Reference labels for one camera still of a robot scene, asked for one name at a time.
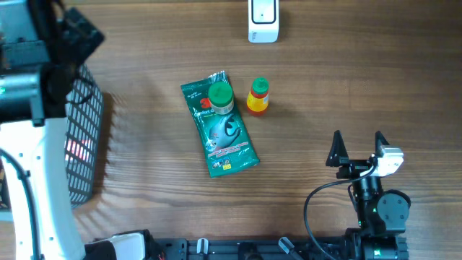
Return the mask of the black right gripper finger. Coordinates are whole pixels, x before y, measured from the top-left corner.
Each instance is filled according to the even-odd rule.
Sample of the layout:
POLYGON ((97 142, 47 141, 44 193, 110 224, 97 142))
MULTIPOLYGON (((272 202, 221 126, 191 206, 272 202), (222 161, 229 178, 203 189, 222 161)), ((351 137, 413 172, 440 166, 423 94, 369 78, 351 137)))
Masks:
POLYGON ((375 132, 375 154, 383 155, 383 148, 389 145, 381 131, 375 132))
POLYGON ((344 145, 344 140, 339 130, 334 132, 330 152, 326 159, 326 166, 341 167, 349 164, 349 156, 344 145))

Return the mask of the red yellow sauce bottle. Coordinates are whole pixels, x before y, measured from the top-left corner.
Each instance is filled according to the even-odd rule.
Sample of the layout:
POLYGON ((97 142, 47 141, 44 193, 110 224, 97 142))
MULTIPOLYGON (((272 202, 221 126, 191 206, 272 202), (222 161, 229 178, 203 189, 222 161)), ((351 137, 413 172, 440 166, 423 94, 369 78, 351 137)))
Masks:
POLYGON ((246 101, 248 112, 254 116, 263 115, 269 106, 269 82, 264 77, 253 81, 246 101))

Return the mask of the green 3M gloves packet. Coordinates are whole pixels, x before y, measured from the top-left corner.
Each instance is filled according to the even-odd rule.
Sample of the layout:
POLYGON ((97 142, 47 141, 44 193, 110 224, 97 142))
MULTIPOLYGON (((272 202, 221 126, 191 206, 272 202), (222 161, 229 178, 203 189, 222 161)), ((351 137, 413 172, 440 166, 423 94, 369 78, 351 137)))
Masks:
POLYGON ((220 81, 231 86, 225 71, 180 86, 198 130, 206 165, 212 178, 238 173, 260 163, 235 104, 235 93, 234 108, 230 113, 219 115, 211 107, 209 88, 220 81))

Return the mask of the green lid jar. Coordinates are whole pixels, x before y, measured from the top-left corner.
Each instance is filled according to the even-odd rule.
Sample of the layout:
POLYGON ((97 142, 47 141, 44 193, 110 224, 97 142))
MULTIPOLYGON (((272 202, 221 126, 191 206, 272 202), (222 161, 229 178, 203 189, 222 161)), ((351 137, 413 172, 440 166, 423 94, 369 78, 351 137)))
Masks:
POLYGON ((212 84, 208 97, 213 111, 219 115, 226 115, 234 108, 234 92, 226 82, 220 81, 212 84))

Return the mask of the small red white box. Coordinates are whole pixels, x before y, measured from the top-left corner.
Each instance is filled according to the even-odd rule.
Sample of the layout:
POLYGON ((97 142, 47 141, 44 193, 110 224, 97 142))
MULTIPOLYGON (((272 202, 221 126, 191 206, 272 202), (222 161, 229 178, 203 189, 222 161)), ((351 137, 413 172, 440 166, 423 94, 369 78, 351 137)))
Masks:
POLYGON ((85 163, 92 162, 93 141, 84 139, 75 141, 67 139, 65 144, 65 161, 73 161, 79 159, 85 163))

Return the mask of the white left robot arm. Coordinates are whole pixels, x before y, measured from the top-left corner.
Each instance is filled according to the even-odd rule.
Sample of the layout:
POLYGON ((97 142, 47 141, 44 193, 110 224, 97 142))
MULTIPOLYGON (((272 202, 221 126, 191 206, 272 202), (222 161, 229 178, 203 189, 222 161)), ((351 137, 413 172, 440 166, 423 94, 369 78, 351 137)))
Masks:
POLYGON ((69 197, 65 141, 69 98, 96 83, 86 60, 103 34, 62 1, 1 3, 1 163, 18 259, 85 259, 69 197))

